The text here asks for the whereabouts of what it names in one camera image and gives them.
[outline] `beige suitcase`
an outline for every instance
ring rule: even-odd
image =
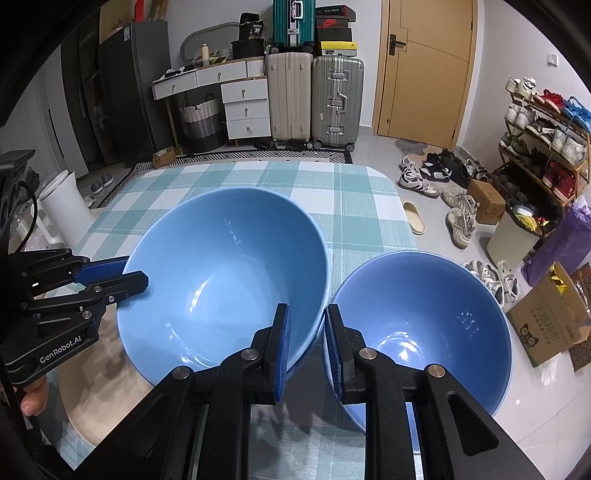
[[[273,140],[309,142],[312,99],[312,55],[269,55],[269,112]]]

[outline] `door handle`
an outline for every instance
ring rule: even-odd
[[[406,47],[406,43],[403,41],[397,41],[396,35],[390,35],[390,55],[396,55],[396,47]]]

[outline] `purple bag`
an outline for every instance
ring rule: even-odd
[[[571,275],[591,251],[591,209],[579,197],[564,214],[546,243],[521,268],[530,286],[537,285],[554,262]]]

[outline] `beige slipper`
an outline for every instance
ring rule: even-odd
[[[425,222],[421,218],[416,205],[413,202],[404,202],[402,204],[404,213],[406,213],[410,229],[415,235],[422,235],[425,233]]]

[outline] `black cable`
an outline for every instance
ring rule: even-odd
[[[16,252],[20,252],[23,248],[25,248],[25,245],[27,244],[27,242],[31,238],[31,235],[33,234],[33,230],[35,229],[35,225],[37,224],[37,215],[39,214],[39,207],[37,206],[37,198],[35,198],[35,192],[33,192],[32,188],[28,185],[26,181],[21,180],[19,182],[19,186],[24,188],[33,199],[33,221],[31,222],[31,226],[29,227],[27,236],[22,240]]]

